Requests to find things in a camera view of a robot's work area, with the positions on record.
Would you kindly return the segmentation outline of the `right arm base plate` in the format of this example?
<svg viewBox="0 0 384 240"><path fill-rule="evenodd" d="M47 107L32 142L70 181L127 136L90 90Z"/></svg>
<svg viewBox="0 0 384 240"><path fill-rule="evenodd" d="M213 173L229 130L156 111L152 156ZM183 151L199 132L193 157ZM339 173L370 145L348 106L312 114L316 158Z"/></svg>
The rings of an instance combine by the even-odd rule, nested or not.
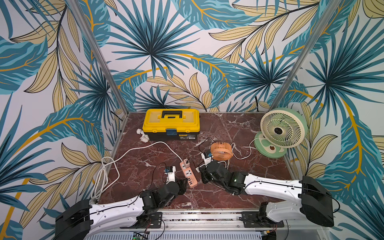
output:
<svg viewBox="0 0 384 240"><path fill-rule="evenodd" d="M266 217L260 217L259 212L242 212L239 220L243 222L245 228L267 228L273 230L285 226L283 221L275 223Z"/></svg>

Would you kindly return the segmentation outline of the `pink power strip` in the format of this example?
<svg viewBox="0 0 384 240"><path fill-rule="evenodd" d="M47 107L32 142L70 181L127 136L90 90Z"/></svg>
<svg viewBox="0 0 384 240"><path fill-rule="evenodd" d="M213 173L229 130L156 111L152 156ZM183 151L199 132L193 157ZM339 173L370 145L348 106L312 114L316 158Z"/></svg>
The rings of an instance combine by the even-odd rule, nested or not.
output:
<svg viewBox="0 0 384 240"><path fill-rule="evenodd" d="M187 178L187 182L188 182L190 188L196 187L198 185L198 181L197 181L197 179L196 179L196 177L195 177L195 175L191 169L191 166L189 168L185 168L184 163L182 161L180 163L180 167L181 167L185 177Z"/></svg>

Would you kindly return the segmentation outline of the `small orange desk fan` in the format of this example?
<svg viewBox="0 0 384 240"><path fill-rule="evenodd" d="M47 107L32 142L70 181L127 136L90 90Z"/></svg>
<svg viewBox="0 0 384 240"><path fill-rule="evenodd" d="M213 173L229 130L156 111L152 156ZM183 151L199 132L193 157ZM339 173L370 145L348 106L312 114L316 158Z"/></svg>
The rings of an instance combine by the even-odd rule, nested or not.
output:
<svg viewBox="0 0 384 240"><path fill-rule="evenodd" d="M234 155L231 144L225 142L214 142L211 145L210 151L212 158L216 161L228 161Z"/></svg>

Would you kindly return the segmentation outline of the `aluminium front rail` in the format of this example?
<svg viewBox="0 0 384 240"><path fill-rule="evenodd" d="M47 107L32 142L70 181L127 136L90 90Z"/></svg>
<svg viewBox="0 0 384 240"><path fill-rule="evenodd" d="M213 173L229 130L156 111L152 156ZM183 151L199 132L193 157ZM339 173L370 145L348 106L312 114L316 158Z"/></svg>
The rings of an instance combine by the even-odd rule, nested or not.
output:
<svg viewBox="0 0 384 240"><path fill-rule="evenodd" d="M246 209L161 210L148 229L118 227L89 240L330 240L330 230L307 220L256 225L241 220Z"/></svg>

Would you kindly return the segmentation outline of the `yellow black toolbox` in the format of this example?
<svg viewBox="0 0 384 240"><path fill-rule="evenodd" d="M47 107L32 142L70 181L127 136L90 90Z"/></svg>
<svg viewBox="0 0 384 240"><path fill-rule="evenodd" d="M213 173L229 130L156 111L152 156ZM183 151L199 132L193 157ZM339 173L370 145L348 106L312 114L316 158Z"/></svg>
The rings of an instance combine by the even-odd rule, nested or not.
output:
<svg viewBox="0 0 384 240"><path fill-rule="evenodd" d="M201 130L200 112L196 109L150 109L142 130L151 141L194 141Z"/></svg>

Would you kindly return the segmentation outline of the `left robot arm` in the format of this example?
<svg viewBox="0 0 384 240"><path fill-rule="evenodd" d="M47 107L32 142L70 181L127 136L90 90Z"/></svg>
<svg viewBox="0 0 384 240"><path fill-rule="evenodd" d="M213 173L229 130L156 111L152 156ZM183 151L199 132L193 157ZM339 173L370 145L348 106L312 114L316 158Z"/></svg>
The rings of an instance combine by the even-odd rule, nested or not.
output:
<svg viewBox="0 0 384 240"><path fill-rule="evenodd" d="M91 205L90 201L82 200L56 217L54 239L84 240L120 227L145 228L152 214L168 206L186 190L187 179L179 179L125 201Z"/></svg>

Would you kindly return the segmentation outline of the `white wall plug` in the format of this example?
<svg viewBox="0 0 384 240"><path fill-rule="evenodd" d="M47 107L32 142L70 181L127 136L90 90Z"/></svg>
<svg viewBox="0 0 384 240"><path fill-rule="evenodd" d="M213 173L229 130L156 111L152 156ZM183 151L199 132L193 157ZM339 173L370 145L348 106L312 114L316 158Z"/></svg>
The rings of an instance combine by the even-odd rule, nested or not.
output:
<svg viewBox="0 0 384 240"><path fill-rule="evenodd" d="M140 135L140 141L143 143L149 142L150 138L142 129L137 129L137 134Z"/></svg>

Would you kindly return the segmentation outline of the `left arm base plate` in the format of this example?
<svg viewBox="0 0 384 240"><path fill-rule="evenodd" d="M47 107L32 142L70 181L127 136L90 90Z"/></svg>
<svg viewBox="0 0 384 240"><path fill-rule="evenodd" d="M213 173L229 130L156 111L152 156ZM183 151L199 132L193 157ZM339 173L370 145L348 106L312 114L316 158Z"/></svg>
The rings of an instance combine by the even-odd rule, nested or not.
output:
<svg viewBox="0 0 384 240"><path fill-rule="evenodd" d="M162 220L162 212L139 216L136 217L135 224L128 227L128 229L160 229L163 226Z"/></svg>

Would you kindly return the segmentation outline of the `pink USB charger adapter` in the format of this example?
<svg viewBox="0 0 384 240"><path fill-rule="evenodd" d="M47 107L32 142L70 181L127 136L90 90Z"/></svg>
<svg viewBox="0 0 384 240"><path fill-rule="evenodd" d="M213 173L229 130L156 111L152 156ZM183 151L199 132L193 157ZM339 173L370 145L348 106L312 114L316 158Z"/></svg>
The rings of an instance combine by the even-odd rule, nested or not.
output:
<svg viewBox="0 0 384 240"><path fill-rule="evenodd" d="M189 167L190 167L190 162L189 162L188 159L184 159L184 160L183 160L183 163L184 163L184 167L185 167L185 168L189 168Z"/></svg>

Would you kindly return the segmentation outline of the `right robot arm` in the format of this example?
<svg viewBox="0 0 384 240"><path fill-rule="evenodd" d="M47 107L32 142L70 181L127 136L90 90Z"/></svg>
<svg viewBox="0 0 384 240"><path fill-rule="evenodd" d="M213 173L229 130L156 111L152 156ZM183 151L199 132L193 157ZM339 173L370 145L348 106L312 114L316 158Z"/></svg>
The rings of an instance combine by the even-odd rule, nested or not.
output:
<svg viewBox="0 0 384 240"><path fill-rule="evenodd" d="M279 223L286 220L308 220L322 227L334 226L331 193L316 179L304 176L301 180L277 180L244 172L230 172L224 165L211 161L197 168L203 183L213 183L234 196L267 196L278 203L260 205L261 222Z"/></svg>

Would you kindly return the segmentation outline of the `green cream desk fan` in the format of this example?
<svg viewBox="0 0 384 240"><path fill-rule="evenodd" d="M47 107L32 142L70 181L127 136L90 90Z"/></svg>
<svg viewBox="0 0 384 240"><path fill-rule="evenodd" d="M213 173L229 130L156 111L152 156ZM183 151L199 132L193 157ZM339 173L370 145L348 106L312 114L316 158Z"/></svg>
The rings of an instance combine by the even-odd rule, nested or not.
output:
<svg viewBox="0 0 384 240"><path fill-rule="evenodd" d="M289 108L276 108L266 113L255 135L255 148L271 159L279 159L288 149L303 142L309 131L306 118Z"/></svg>

